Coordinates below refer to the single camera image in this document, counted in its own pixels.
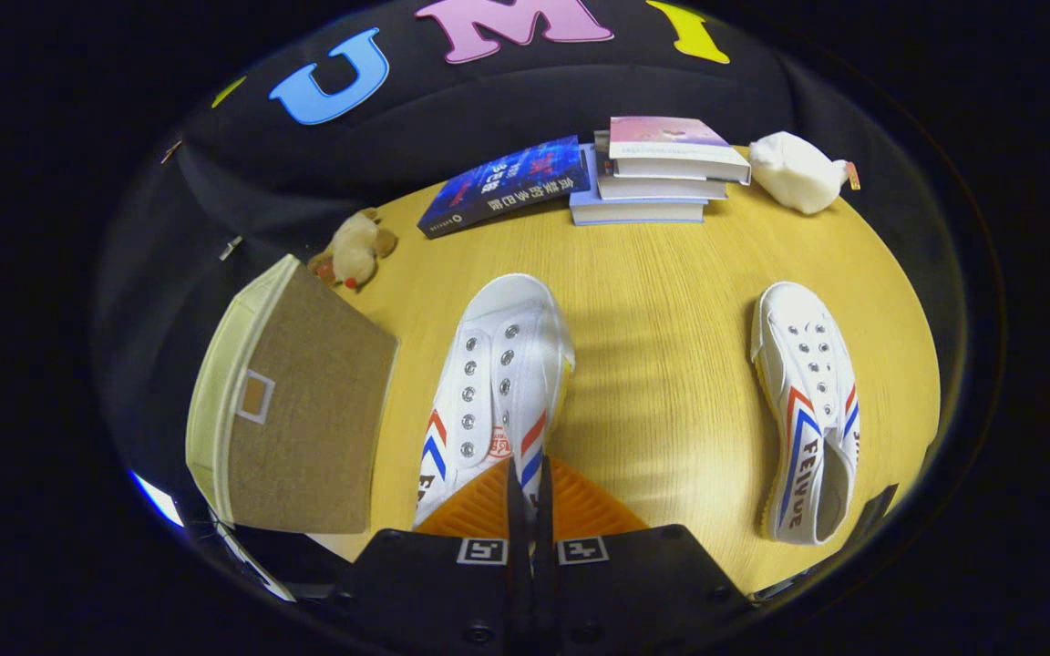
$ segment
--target blue letter u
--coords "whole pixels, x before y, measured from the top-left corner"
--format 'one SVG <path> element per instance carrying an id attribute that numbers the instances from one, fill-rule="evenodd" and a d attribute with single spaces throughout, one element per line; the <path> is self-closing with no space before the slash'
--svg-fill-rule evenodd
<path id="1" fill-rule="evenodd" d="M 303 125 L 327 123 L 368 100 L 387 80 L 387 58 L 371 38 L 379 28 L 356 34 L 330 51 L 332 58 L 342 55 L 355 67 L 358 78 L 337 93 L 327 93 L 318 87 L 312 75 L 317 64 L 308 64 L 282 80 L 270 92 L 270 100 L 279 100 L 295 121 Z"/>

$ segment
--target book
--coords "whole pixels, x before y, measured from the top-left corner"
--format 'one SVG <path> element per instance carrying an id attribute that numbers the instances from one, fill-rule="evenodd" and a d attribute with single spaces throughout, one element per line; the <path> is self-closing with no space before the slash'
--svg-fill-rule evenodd
<path id="1" fill-rule="evenodd" d="M 612 117 L 608 153 L 622 177 L 712 177 L 751 184 L 751 165 L 694 118 Z"/>
<path id="2" fill-rule="evenodd" d="M 589 188 L 578 136 L 554 139 L 466 170 L 445 183 L 419 228 L 429 239 Z"/>
<path id="3" fill-rule="evenodd" d="M 598 153 L 592 144 L 585 144 L 581 149 L 590 171 L 589 189 L 570 194 L 574 225 L 702 224 L 708 200 L 700 198 L 603 199 L 597 190 Z"/>
<path id="4" fill-rule="evenodd" d="M 597 150 L 595 173 L 598 195 L 604 200 L 631 198 L 702 198 L 723 200 L 729 184 L 706 177 L 624 177 L 616 174 L 616 162 Z"/>

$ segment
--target stuffed toy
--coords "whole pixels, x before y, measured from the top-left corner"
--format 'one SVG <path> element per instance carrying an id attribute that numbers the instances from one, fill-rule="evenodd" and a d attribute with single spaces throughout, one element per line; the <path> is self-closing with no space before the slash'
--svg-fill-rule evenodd
<path id="1" fill-rule="evenodd" d="M 849 178 L 845 161 L 830 161 L 804 139 L 776 132 L 752 142 L 748 148 L 751 175 L 776 203 L 814 215 L 841 195 Z"/>
<path id="2" fill-rule="evenodd" d="M 358 290 L 375 275 L 376 257 L 387 257 L 399 241 L 395 233 L 378 224 L 375 208 L 355 212 L 339 225 L 327 250 L 310 258 L 310 273 L 327 287 L 341 282 L 349 290 Z"/>

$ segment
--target price tag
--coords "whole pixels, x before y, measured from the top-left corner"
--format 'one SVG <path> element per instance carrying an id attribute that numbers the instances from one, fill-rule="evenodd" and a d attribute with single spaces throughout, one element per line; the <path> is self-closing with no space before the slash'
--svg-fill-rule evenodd
<path id="1" fill-rule="evenodd" d="M 849 171 L 850 190 L 861 190 L 861 178 L 858 177 L 858 167 L 854 166 L 854 163 L 845 163 L 845 170 Z"/>

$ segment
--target pink book cover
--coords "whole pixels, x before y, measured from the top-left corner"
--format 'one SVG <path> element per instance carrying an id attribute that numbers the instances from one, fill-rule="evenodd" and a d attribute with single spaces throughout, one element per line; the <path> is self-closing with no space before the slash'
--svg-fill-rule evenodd
<path id="1" fill-rule="evenodd" d="M 742 163 L 740 154 L 704 121 L 675 117 L 611 118 L 610 157 Z"/>

